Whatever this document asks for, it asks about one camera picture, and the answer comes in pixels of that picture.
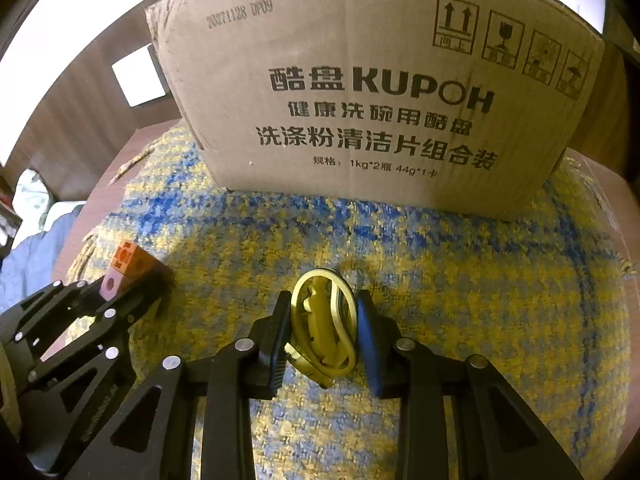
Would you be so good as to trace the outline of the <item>orange pink toy block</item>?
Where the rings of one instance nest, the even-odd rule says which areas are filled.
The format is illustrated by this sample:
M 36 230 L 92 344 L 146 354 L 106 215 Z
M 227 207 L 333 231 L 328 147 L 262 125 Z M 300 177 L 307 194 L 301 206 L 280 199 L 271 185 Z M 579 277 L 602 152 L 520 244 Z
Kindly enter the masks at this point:
M 114 299 L 154 266 L 154 257 L 130 240 L 123 240 L 102 278 L 100 296 L 105 301 Z

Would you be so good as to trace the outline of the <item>yellow blue woven rug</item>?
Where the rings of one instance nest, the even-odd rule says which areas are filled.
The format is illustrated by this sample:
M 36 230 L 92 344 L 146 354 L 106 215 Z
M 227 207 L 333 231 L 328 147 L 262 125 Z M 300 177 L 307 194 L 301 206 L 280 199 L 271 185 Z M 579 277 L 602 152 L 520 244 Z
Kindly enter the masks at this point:
M 147 145 L 122 201 L 67 271 L 93 281 L 132 240 L 174 287 L 131 332 L 145 376 L 170 354 L 211 356 L 268 314 L 308 270 L 367 289 L 401 331 L 441 356 L 487 356 L 588 479 L 623 441 L 631 331 L 612 219 L 585 165 L 563 159 L 520 218 L 503 222 L 416 207 L 214 185 L 190 130 Z

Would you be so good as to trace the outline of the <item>brown cardboard box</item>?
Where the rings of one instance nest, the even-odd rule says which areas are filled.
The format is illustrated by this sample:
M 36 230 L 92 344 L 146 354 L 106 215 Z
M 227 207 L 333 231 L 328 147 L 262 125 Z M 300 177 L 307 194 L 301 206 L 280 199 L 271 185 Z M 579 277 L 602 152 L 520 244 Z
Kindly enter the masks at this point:
M 216 185 L 517 217 L 601 35 L 558 0 L 160 0 L 152 44 Z

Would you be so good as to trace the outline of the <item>dark wooden wall panel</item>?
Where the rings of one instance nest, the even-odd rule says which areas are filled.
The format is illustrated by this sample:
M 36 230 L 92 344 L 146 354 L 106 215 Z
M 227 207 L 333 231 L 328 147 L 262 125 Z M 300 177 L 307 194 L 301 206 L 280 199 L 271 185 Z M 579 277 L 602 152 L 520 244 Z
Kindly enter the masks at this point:
M 4 185 L 13 190 L 32 169 L 55 197 L 83 200 L 136 130 L 179 118 L 172 96 L 131 107 L 112 70 L 150 42 L 142 4 L 92 40 L 30 116 L 1 167 Z

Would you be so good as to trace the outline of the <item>white wall socket plate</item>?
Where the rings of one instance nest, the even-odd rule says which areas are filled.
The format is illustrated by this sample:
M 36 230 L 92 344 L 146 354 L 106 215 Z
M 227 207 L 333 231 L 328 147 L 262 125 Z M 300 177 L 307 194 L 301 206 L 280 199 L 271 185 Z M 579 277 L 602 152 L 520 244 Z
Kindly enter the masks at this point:
M 169 93 L 152 44 L 146 44 L 115 62 L 112 71 L 130 107 L 163 98 Z

